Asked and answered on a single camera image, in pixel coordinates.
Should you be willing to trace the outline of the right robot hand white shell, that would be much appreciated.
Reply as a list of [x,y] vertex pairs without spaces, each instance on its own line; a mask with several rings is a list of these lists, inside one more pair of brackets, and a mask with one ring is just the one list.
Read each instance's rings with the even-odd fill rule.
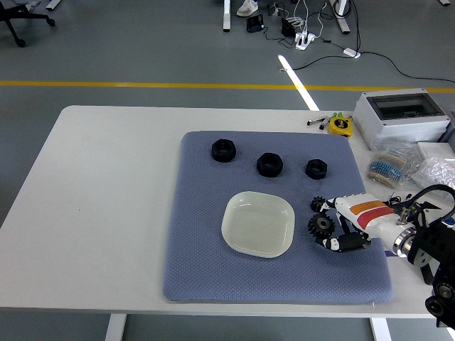
[[317,244],[337,253],[367,249],[377,238],[393,254],[406,257],[417,233],[413,224],[366,193],[329,200],[317,196],[310,207],[315,215],[309,233]]

